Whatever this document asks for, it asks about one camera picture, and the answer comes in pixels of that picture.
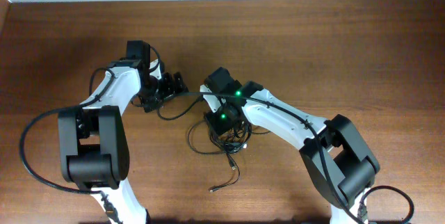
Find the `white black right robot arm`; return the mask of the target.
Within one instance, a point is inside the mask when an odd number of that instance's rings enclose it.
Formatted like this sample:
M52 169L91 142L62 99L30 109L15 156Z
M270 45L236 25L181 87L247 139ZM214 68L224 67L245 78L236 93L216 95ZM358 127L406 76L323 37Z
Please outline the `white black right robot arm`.
M369 222L366 197L380 164L347 117L310 115L253 81L207 80L200 92L215 135L241 125L267 129L299 151L313 185L330 203L331 223Z

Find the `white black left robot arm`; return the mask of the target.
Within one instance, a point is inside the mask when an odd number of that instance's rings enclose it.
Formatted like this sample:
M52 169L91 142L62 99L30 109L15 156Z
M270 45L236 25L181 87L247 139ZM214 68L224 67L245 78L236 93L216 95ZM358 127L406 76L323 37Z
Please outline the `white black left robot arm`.
M137 97L149 113L188 90L162 61L125 59L105 68L104 80L79 109L58 114L60 163L67 182L89 193L112 223L150 223L129 183L130 155L122 114Z

